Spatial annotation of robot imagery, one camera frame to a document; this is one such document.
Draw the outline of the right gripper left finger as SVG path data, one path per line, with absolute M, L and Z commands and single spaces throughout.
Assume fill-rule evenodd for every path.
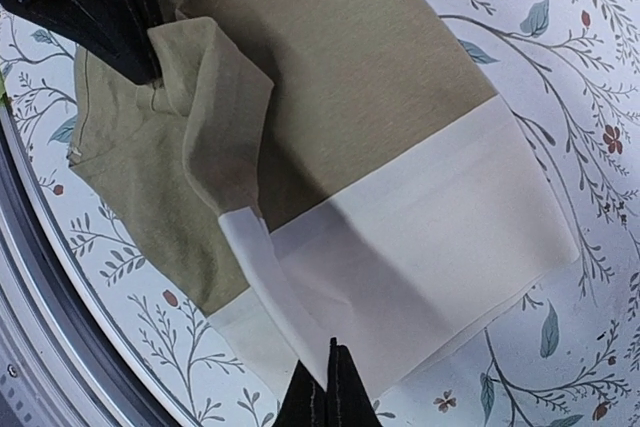
M 325 427 L 326 393 L 298 362 L 273 427 Z

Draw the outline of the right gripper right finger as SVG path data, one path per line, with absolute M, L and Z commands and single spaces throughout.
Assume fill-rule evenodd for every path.
M 327 383 L 327 425 L 381 427 L 349 349 L 330 341 Z

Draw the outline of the khaki underwear cream waistband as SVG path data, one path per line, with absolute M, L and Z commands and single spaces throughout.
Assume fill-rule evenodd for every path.
M 71 170 L 268 385 L 345 345 L 378 396 L 577 248 L 424 0 L 158 0 L 161 73 L 85 48 Z

